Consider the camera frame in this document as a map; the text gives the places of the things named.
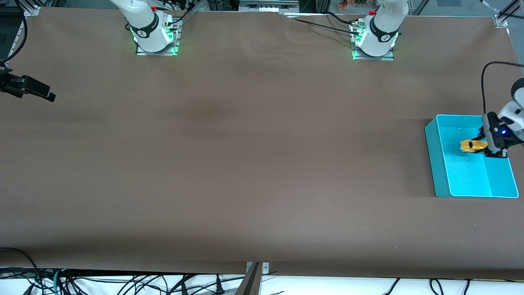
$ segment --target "blue bin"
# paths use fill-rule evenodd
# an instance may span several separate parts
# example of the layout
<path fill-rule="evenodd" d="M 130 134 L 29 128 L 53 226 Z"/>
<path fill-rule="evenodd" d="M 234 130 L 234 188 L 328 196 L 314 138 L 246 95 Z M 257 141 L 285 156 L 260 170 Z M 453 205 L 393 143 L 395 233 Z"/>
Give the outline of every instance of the blue bin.
<path fill-rule="evenodd" d="M 478 136 L 479 115 L 439 114 L 425 128 L 437 197 L 518 198 L 508 158 L 462 152 L 461 141 Z"/>

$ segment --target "table surface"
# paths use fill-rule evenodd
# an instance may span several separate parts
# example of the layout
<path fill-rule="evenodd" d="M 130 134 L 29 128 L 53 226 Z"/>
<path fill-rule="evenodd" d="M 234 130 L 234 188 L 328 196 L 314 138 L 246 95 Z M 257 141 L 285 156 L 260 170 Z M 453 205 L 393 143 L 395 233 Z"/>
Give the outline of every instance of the table surface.
<path fill-rule="evenodd" d="M 10 66 L 57 100 L 0 95 L 0 244 L 39 266 L 521 277 L 524 198 L 435 197 L 423 130 L 516 60 L 491 18 L 408 17 L 393 62 L 275 13 L 198 13 L 176 57 L 135 56 L 117 10 L 28 22 Z M 489 110 L 519 77 L 488 70 Z"/>

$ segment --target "yellow object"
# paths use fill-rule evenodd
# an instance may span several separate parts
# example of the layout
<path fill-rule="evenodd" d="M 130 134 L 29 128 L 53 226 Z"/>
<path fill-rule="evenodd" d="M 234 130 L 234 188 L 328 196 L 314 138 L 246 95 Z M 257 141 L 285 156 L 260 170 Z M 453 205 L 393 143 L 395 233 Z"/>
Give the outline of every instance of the yellow object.
<path fill-rule="evenodd" d="M 463 140 L 460 144 L 460 149 L 466 153 L 476 153 L 487 147 L 487 141 L 482 140 Z"/>

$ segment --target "blue plastic container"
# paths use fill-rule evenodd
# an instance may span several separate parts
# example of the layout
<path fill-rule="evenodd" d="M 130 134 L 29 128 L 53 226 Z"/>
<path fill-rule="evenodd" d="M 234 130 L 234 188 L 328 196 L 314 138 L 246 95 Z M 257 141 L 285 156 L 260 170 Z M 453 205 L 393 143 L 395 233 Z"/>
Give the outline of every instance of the blue plastic container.
<path fill-rule="evenodd" d="M 478 136 L 479 115 L 439 114 L 425 128 L 437 197 L 518 198 L 509 159 L 462 152 Z"/>

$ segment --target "brown table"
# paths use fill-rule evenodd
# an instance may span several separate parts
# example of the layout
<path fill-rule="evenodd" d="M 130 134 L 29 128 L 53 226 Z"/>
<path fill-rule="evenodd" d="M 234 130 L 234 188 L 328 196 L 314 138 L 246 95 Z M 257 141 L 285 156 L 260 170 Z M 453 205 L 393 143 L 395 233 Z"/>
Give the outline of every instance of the brown table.
<path fill-rule="evenodd" d="M 39 266 L 523 277 L 524 198 L 435 197 L 423 131 L 516 60 L 491 18 L 408 17 L 394 62 L 275 13 L 198 13 L 176 57 L 135 56 L 117 10 L 28 21 L 10 66 L 57 100 L 0 96 L 0 244 Z M 488 70 L 490 110 L 519 77 Z"/>

